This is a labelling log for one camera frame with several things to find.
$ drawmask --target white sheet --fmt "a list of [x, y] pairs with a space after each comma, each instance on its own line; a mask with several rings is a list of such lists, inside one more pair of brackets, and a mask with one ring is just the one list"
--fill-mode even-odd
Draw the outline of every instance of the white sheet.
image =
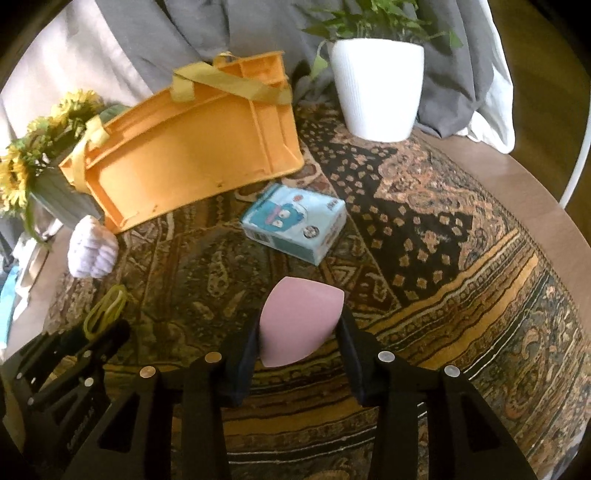
[[485, 103], [472, 115], [467, 128], [456, 135], [468, 137], [475, 142], [484, 142], [501, 153], [509, 153], [515, 148], [513, 128], [513, 82], [503, 52], [501, 36], [492, 18], [488, 0], [479, 0], [487, 25], [489, 41], [493, 46], [493, 78]]
[[109, 30], [95, 0], [73, 0], [29, 46], [0, 93], [0, 148], [49, 115], [65, 93], [95, 90], [135, 105], [152, 95]]

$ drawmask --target white glove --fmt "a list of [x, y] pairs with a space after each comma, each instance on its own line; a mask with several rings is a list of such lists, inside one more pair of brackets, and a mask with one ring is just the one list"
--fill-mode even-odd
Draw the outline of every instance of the white glove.
[[103, 278], [113, 271], [118, 253], [115, 235], [87, 215], [78, 222], [70, 238], [68, 268], [76, 278]]

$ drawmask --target white pole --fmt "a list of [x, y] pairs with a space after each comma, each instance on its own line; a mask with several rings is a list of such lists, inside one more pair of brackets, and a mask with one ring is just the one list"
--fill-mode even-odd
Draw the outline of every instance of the white pole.
[[570, 176], [568, 185], [566, 186], [562, 198], [560, 199], [560, 206], [566, 208], [570, 198], [573, 195], [577, 183], [581, 178], [585, 162], [587, 161], [587, 155], [589, 155], [589, 148], [591, 147], [591, 98], [589, 99], [589, 113], [587, 115], [587, 128], [585, 129], [585, 136], [583, 138], [583, 145], [581, 145], [581, 151], [577, 163], [574, 165], [573, 173]]

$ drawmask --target persian rug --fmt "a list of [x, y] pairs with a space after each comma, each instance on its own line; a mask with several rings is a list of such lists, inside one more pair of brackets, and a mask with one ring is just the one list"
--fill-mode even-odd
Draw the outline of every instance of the persian rug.
[[[319, 267], [245, 238], [243, 200], [255, 195], [229, 192], [123, 233], [103, 281], [66, 274], [48, 328], [78, 322], [113, 284], [127, 287], [132, 338], [106, 366], [116, 397], [144, 365], [168, 370], [214, 351], [284, 276], [325, 282], [346, 292], [359, 325], [384, 348], [467, 373], [542, 477], [589, 414], [589, 343], [544, 254], [423, 140], [363, 141], [326, 108], [298, 111], [297, 123], [306, 165], [283, 182], [340, 197], [349, 214]], [[251, 396], [223, 413], [233, 478], [365, 479], [376, 414], [352, 398], [334, 338], [297, 364], [257, 364]], [[173, 478], [180, 428], [176, 417]], [[427, 442], [422, 414], [419, 478]]]

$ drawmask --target black mount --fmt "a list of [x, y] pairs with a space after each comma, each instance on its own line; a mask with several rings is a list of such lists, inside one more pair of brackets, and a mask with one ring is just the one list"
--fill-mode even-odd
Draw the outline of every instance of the black mount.
[[[22, 412], [27, 432], [23, 455], [29, 463], [61, 471], [70, 463], [110, 405], [103, 365], [128, 338], [129, 324], [122, 319], [90, 343], [81, 327], [45, 333], [2, 366]], [[76, 363], [46, 384], [67, 355], [76, 355]]]
[[379, 407], [370, 480], [413, 480], [419, 404], [427, 406], [430, 480], [535, 480], [501, 421], [460, 370], [414, 367], [384, 351], [343, 309], [336, 328], [353, 395]]
[[98, 422], [63, 480], [170, 479], [173, 407], [183, 406], [183, 478], [230, 480], [221, 407], [248, 395], [258, 356], [259, 317], [229, 335], [219, 351], [188, 368], [144, 367]]

